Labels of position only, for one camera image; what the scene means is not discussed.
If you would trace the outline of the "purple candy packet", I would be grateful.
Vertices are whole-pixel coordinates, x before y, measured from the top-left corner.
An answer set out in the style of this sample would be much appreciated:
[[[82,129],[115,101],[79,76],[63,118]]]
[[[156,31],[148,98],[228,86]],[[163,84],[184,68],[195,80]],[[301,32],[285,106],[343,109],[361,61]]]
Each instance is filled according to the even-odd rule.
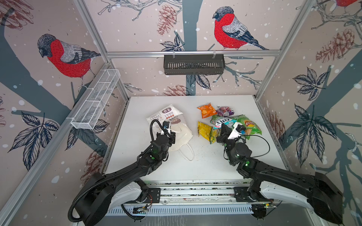
[[[228,117],[234,115],[234,110],[228,106],[221,106],[217,109],[216,112],[220,117]]]

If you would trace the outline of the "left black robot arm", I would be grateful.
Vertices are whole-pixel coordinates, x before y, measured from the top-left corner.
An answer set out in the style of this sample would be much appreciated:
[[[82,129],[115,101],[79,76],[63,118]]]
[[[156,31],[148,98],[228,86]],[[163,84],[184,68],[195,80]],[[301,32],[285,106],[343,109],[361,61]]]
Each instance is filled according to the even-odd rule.
[[[137,156],[135,163],[113,173],[92,175],[73,200],[68,210],[68,220],[82,221],[86,226],[96,225],[108,212],[116,193],[154,172],[168,158],[168,149],[175,140],[175,132],[158,133],[147,149]]]

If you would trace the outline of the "white printed paper bag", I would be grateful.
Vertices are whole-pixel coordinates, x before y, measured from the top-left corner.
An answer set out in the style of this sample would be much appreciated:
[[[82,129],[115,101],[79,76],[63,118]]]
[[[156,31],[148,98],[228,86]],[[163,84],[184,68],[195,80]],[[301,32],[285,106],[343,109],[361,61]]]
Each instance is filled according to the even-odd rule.
[[[183,112],[177,109],[174,105],[169,105],[162,108],[160,111],[149,116],[147,119],[149,124],[153,120],[158,120],[162,125],[165,121],[169,122],[169,133],[175,135],[175,143],[169,148],[169,151],[178,151],[186,160],[193,161],[195,154],[189,142],[193,137],[192,131],[187,125]],[[191,153],[191,158],[188,158],[182,148],[188,147]]]

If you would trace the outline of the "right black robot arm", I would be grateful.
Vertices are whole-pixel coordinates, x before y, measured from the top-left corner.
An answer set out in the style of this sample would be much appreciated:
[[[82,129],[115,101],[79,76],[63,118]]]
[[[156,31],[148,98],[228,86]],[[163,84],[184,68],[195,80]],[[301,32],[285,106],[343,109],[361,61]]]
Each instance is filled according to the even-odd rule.
[[[223,144],[229,164],[251,180],[249,187],[234,188],[237,202],[252,204],[253,216],[258,219],[267,216],[268,204],[280,200],[310,209],[330,223],[343,224],[343,194],[326,175],[295,173],[253,158],[246,143],[239,141],[244,138],[243,128],[238,125],[234,130],[236,137],[230,139],[233,130],[223,124],[216,138]]]

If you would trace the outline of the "orange snack packet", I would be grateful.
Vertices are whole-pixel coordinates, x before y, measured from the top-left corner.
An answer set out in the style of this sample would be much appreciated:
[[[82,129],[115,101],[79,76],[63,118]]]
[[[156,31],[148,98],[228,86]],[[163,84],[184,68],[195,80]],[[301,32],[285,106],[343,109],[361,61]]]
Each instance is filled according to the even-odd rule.
[[[201,111],[201,116],[203,119],[217,115],[217,111],[214,109],[211,103],[200,106],[198,109]]]

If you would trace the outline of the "green Fox's candy packet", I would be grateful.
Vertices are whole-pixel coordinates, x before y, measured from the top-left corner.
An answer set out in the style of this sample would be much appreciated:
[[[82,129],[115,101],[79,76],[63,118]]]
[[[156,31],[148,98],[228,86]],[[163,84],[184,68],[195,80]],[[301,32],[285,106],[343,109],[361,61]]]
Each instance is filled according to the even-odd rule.
[[[217,137],[220,136],[221,129],[212,129],[209,134],[210,144],[217,142]]]

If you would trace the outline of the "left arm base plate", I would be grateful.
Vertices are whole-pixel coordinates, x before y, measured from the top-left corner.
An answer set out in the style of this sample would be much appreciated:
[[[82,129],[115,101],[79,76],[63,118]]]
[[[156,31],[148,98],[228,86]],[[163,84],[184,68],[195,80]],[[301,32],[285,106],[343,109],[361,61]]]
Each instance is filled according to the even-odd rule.
[[[133,201],[134,203],[159,203],[161,197],[160,188],[149,188],[142,190],[140,196]]]

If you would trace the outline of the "yellow snack packet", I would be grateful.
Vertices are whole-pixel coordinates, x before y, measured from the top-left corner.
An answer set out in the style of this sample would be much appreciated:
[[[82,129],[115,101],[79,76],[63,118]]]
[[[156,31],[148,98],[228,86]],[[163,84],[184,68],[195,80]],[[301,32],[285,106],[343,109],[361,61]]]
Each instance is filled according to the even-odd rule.
[[[198,121],[198,136],[202,136],[207,141],[210,141],[210,133],[213,127]]]

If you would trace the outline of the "green white snack packet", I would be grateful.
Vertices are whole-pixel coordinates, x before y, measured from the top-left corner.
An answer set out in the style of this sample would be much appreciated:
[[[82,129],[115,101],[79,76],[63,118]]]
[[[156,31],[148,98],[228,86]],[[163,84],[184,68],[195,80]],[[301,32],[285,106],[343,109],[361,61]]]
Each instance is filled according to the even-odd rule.
[[[223,124],[230,127],[235,122],[236,122],[235,119],[228,118],[228,117],[222,117],[222,116],[219,116],[219,115],[213,115],[211,120],[210,120],[210,123],[214,125],[213,129],[220,129]]]

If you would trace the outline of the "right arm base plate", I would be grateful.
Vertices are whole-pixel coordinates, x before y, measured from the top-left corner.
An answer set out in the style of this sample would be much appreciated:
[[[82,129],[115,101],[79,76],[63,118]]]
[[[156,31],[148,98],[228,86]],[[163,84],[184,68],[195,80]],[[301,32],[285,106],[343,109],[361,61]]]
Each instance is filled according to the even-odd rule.
[[[260,192],[252,190],[250,187],[237,186],[233,188],[236,202],[273,202],[273,199],[267,199]]]

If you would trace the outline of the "green chips bag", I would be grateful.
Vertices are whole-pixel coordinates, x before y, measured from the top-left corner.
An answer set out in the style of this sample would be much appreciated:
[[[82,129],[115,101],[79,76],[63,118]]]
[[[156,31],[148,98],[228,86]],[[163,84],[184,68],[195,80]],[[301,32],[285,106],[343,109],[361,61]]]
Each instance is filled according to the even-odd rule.
[[[262,135],[262,131],[257,126],[257,124],[254,123],[252,120],[250,120],[245,115],[238,115],[238,116],[234,117],[233,119],[236,120],[236,122],[240,122],[242,125],[244,125],[246,127],[246,129],[245,129],[245,134],[247,135],[246,139],[250,139],[251,135]]]

